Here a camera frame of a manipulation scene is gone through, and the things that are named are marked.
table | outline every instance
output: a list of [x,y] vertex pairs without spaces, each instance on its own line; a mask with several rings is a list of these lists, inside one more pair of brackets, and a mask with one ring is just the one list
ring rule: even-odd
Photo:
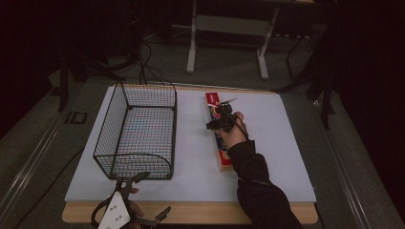
[[242,18],[230,18],[221,16],[202,15],[197,13],[197,0],[193,1],[193,12],[191,20],[191,44],[187,59],[188,73],[194,72],[194,65],[196,59],[196,32],[201,31],[220,31],[238,34],[248,34],[263,36],[264,41],[260,49],[257,50],[257,58],[259,69],[262,79],[268,80],[268,72],[266,68],[265,53],[268,42],[271,38],[277,16],[280,11],[280,3],[303,3],[313,4],[312,0],[297,0],[297,1],[274,1],[277,6],[271,13],[269,21],[264,20],[251,20]]
[[[203,92],[206,92],[207,90],[209,91],[215,91],[215,92],[221,92],[224,95],[227,96],[233,96],[234,94],[239,94],[239,102],[233,104],[232,106],[234,107],[235,110],[239,111],[244,111],[242,110],[241,104],[244,105],[246,102],[249,102],[249,99],[255,98],[259,99],[256,102],[256,105],[251,104],[252,106],[251,111],[247,111],[245,109],[245,114],[246,116],[253,116],[254,111],[257,111],[257,107],[255,106],[263,106],[267,105],[266,103],[264,104],[263,99],[261,98],[262,96],[266,99],[271,98],[270,100],[273,101],[274,103],[277,103],[278,106],[280,105],[281,100],[279,100],[279,97],[277,94],[272,94],[272,93],[263,93],[263,92],[254,92],[254,91],[241,91],[241,90],[221,90],[221,89],[182,89],[182,93],[184,95],[181,95],[181,92],[179,92],[178,89],[178,97],[179,97],[179,104],[184,103],[184,99],[187,97],[191,96],[196,96],[198,94],[203,94]],[[108,97],[108,92],[107,95],[104,99],[103,104],[108,104],[109,99]],[[195,106],[193,103],[187,104],[187,111],[189,112],[200,112],[200,107],[202,104],[196,104]],[[185,114],[184,113],[184,107],[181,105],[179,106],[178,110],[178,119],[183,120],[184,115],[190,115],[190,114]],[[287,119],[287,116],[285,115],[284,111],[284,106],[282,106],[282,110],[278,109],[277,111],[274,111],[274,109],[266,109],[266,106],[264,107],[264,110],[269,110],[270,113],[267,114],[264,112],[264,115],[281,115],[281,119],[279,118],[274,118],[274,120],[270,120],[271,125],[277,125],[276,123],[281,123],[281,126],[274,126],[273,128],[273,133],[276,133],[277,136],[279,136],[282,139],[291,139],[294,138],[292,134],[292,130],[289,127],[289,122]],[[100,113],[97,116],[96,123],[102,121],[103,119],[103,114],[105,114],[105,106],[101,106]],[[202,122],[205,122],[207,117],[205,115],[202,116]],[[249,122],[249,126],[252,127],[252,129],[257,130],[260,128],[254,128],[255,127],[255,122]],[[196,132],[202,133],[203,135],[206,135],[207,131],[201,132],[201,128],[192,128],[195,129],[195,132],[190,134],[190,129],[186,129],[187,132],[185,132],[184,128],[190,128],[189,125],[178,125],[178,135],[177,139],[185,139],[187,138],[187,135],[194,135]],[[254,130],[249,131],[250,136],[254,137],[254,139],[257,139],[258,142],[266,142],[263,140],[263,137],[266,139],[265,135],[262,135],[259,132],[255,132]],[[91,136],[89,137],[89,142],[86,145],[85,152],[83,153],[83,157],[80,160],[80,163],[77,167],[76,174],[74,176],[74,179],[72,181],[71,187],[68,191],[68,194],[66,196],[67,204],[65,206],[64,212],[63,212],[63,220],[66,222],[89,222],[90,221],[90,215],[92,214],[93,210],[96,208],[96,205],[100,203],[101,200],[103,200],[104,195],[109,194],[109,192],[112,191],[112,187],[114,187],[115,182],[112,180],[106,179],[106,177],[101,173],[101,171],[98,168],[95,168],[94,170],[88,170],[89,167],[94,166],[95,163],[93,163],[91,154],[93,152],[92,147],[95,147],[93,143],[91,143],[92,140],[97,138],[97,132],[99,132],[99,129],[97,128],[97,125],[92,130]],[[203,145],[209,145],[209,139],[207,142],[206,137],[203,137],[202,135],[198,136],[199,141],[202,140]],[[176,144],[176,149],[177,149],[177,156],[176,158],[184,157],[184,156],[196,156],[192,155],[194,152],[187,152],[189,154],[185,154],[182,145],[184,142],[183,141],[177,141]],[[280,145],[280,150],[284,149],[283,154],[269,154],[268,152],[277,152],[277,150],[271,150],[270,148],[268,149],[268,152],[264,153],[264,156],[268,158],[270,156],[271,160],[270,162],[267,163],[272,163],[269,165],[269,170],[270,170],[270,176],[272,177],[271,180],[280,186],[282,189],[285,189],[286,195],[288,196],[288,199],[290,200],[290,205],[293,213],[296,215],[296,217],[304,224],[309,224],[309,223],[315,223],[318,220],[317,213],[314,207],[313,202],[316,201],[314,197],[314,193],[312,190],[312,187],[310,186],[309,178],[307,175],[307,172],[305,170],[304,164],[302,163],[302,159],[299,156],[299,151],[296,146],[295,140],[293,142],[286,141],[285,144]],[[264,147],[266,148],[266,145],[263,144],[257,144],[257,149],[258,150],[264,150]],[[289,156],[290,154],[291,161],[287,161],[285,159],[278,158],[278,156]],[[198,158],[198,163],[191,165],[192,167],[199,167],[198,165],[202,165],[203,168],[208,164],[208,166],[213,166],[216,167],[216,158],[214,154],[209,154],[208,156],[201,155],[198,153],[200,157]],[[206,189],[201,193],[204,193],[207,197],[198,197],[199,199],[196,199],[193,201],[192,198],[193,194],[188,192],[191,190],[194,192],[193,187],[187,187],[187,186],[195,186],[198,185],[198,183],[201,183],[200,181],[196,183],[192,183],[190,185],[190,176],[189,174],[192,174],[192,171],[184,171],[184,163],[180,163],[181,161],[178,160],[175,163],[175,175],[172,180],[169,181],[163,181],[160,184],[156,184],[155,181],[150,181],[149,180],[144,180],[138,184],[138,187],[140,190],[145,190],[144,193],[138,193],[136,194],[137,197],[137,204],[142,208],[142,210],[145,212],[146,217],[148,219],[156,216],[159,212],[161,212],[164,208],[167,206],[172,207],[172,211],[169,213],[169,217],[164,221],[164,223],[190,223],[190,224],[247,224],[250,223],[250,220],[246,217],[245,213],[242,211],[241,207],[239,206],[239,203],[237,202],[236,199],[236,194],[235,195],[229,195],[229,193],[235,193],[233,190],[236,190],[236,175],[234,173],[219,173],[218,171],[213,171],[213,170],[207,170],[205,174],[199,174],[201,176],[201,180],[204,180],[204,183],[206,185],[215,185],[215,182],[212,183],[207,177],[213,177],[212,180],[218,180],[221,185],[217,186],[217,190],[215,190],[215,194],[218,194],[215,197],[209,197],[210,196],[210,190],[212,191],[212,188]],[[288,179],[284,179],[284,177],[280,174],[283,172],[283,168],[288,167]],[[163,192],[158,192],[157,190],[160,189],[160,187],[165,187],[167,189],[166,193],[170,192],[178,192],[180,186],[180,190],[185,190],[183,193],[181,193],[181,200],[173,200],[173,199],[179,199],[176,194],[174,194],[175,197],[172,197],[170,195],[164,195]],[[157,197],[153,196],[154,192],[158,192],[160,196],[162,197]]]

red box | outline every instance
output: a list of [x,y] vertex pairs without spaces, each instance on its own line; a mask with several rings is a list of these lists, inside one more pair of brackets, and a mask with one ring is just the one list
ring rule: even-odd
[[[215,112],[215,108],[221,106],[221,101],[218,96],[218,93],[206,93],[205,100],[206,104],[208,105],[210,121],[219,119],[221,115]],[[212,132],[212,135],[214,137],[214,142],[216,144],[217,151],[215,152],[215,154],[217,156],[220,172],[232,171],[233,170],[232,161],[230,160],[229,156],[226,153],[227,149],[224,146],[223,139],[214,132]]]

white metal frame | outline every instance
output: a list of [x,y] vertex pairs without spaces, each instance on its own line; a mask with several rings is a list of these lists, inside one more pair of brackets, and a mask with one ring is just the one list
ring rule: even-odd
[[264,43],[260,49],[257,50],[257,58],[259,61],[259,68],[261,77],[264,80],[268,79],[268,72],[266,67],[265,53],[270,40],[271,33],[273,32],[274,25],[279,13],[279,8],[275,8],[270,21],[264,20],[250,20],[241,18],[211,16],[197,14],[197,0],[193,1],[193,15],[191,19],[191,44],[188,52],[187,69],[188,73],[194,72],[194,65],[196,62],[196,32],[200,31],[221,31],[238,34],[249,34],[264,36]]

cable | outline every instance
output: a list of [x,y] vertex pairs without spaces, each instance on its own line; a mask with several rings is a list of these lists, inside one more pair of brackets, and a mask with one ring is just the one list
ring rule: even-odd
[[136,63],[133,63],[131,66],[128,66],[126,69],[122,70],[121,72],[118,72],[117,75],[120,75],[120,74],[122,74],[122,73],[126,73],[126,72],[128,72],[128,71],[134,69],[134,67],[135,67],[136,65],[137,65]]
[[[190,32],[190,31],[191,31],[191,29],[187,29],[187,30],[184,30],[184,31],[179,31],[176,34],[171,35],[171,38],[181,36],[183,34],[186,34],[186,33]],[[152,32],[151,34],[144,36],[142,38],[142,40],[147,41],[147,42],[152,42],[152,43],[162,43],[162,42],[166,41],[166,39],[161,38],[161,37],[158,40],[154,40],[152,37],[154,37],[155,35],[158,35],[158,33],[157,32]]]
[[52,189],[52,187],[56,184],[57,180],[60,178],[62,173],[65,171],[65,169],[72,163],[72,161],[79,156],[82,152],[84,151],[84,148],[80,149],[77,153],[72,156],[72,158],[63,166],[62,170],[59,171],[57,174],[56,178],[53,180],[53,182],[50,184],[50,186],[45,190],[45,192],[42,194],[42,196],[36,201],[36,203],[30,208],[30,210],[24,215],[23,218],[21,218],[17,224],[14,225],[13,229],[17,229],[21,223],[30,215],[30,213],[35,209],[35,207],[39,204],[39,202],[42,201],[42,199],[48,194],[48,192]]
[[[146,59],[144,59],[141,55],[139,56],[139,64],[140,64],[139,84],[142,84],[142,80],[145,84],[147,84],[146,70],[153,75],[154,79],[161,80],[163,72],[148,65],[148,62],[152,56],[152,48],[145,42],[142,42],[141,44],[146,46],[146,48],[148,48],[149,54],[147,55]],[[153,71],[159,72],[159,76],[157,76]]]
[[115,80],[125,80],[125,78],[116,76],[113,73],[108,73],[109,71],[119,71],[124,68],[131,69],[138,60],[139,57],[138,40],[141,40],[141,37],[139,36],[141,35],[143,17],[145,13],[144,0],[139,1],[128,0],[127,4],[121,4],[121,6],[122,10],[124,11],[124,14],[126,14],[129,19],[129,23],[126,24],[124,27],[123,38],[119,46],[119,52],[122,52],[124,43],[127,42],[128,40],[130,41],[129,47],[130,51],[127,55],[126,60],[122,63],[118,63],[115,65],[106,65],[99,61],[90,60],[90,58],[84,59],[86,62],[89,62],[87,64],[85,63],[87,67],[96,69],[99,72],[106,74],[106,76],[108,76],[109,78]]

black cable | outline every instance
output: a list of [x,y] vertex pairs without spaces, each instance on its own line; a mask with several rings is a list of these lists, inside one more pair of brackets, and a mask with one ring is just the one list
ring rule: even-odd
[[[146,46],[146,48],[148,48],[149,54],[147,55],[146,59],[144,59],[142,56],[139,57],[139,64],[140,64],[139,84],[142,84],[142,79],[143,79],[143,82],[145,84],[147,84],[146,70],[150,74],[152,74],[155,79],[161,80],[161,77],[163,76],[162,71],[148,65],[148,62],[152,56],[152,48],[145,42],[142,42],[142,45],[144,45],[144,46]],[[159,76],[157,76],[153,71],[159,72]]]
[[21,218],[17,224],[13,227],[14,229],[18,228],[21,223],[27,218],[27,216],[30,215],[30,213],[35,209],[35,207],[39,204],[39,202],[42,201],[42,199],[48,194],[48,192],[52,189],[52,187],[56,184],[57,180],[60,178],[62,173],[65,171],[65,169],[72,163],[72,161],[79,156],[82,152],[84,151],[84,148],[80,149],[77,153],[72,156],[72,158],[63,166],[62,170],[59,171],[59,174],[57,174],[56,178],[53,180],[51,185],[45,190],[45,192],[42,194],[42,196],[36,201],[36,203],[30,208],[30,210],[24,215],[23,218]]
[[68,43],[68,48],[72,50],[73,54],[75,54],[77,57],[79,57],[82,61],[86,62],[86,64],[100,73],[103,73],[105,76],[115,79],[115,80],[125,80],[125,78],[120,77],[114,73],[112,73],[110,70],[106,69],[104,66],[100,65],[98,62],[95,60],[91,59],[88,57],[86,54],[80,52],[74,45]]
[[104,69],[103,71],[106,72],[108,71],[118,71],[122,70],[124,68],[130,67],[132,64],[135,64],[138,60],[138,43],[137,43],[137,35],[141,34],[141,23],[143,22],[143,16],[145,12],[145,3],[144,1],[140,1],[140,4],[137,4],[137,1],[130,0],[128,1],[128,6],[124,7],[123,10],[127,9],[127,13],[130,19],[130,22],[128,25],[125,26],[125,31],[123,38],[121,40],[119,52],[122,51],[122,46],[124,42],[127,40],[133,40],[134,42],[132,44],[132,49],[128,53],[127,59],[122,62],[118,63],[116,65],[105,65],[103,63],[100,63],[98,61],[94,61],[95,63],[89,63],[87,66],[96,70]]
[[122,74],[122,73],[126,73],[126,72],[128,72],[128,71],[134,69],[134,67],[135,67],[136,65],[137,65],[136,63],[133,63],[131,66],[128,66],[126,69],[122,70],[121,72],[118,72],[117,75],[120,75],[120,74]]

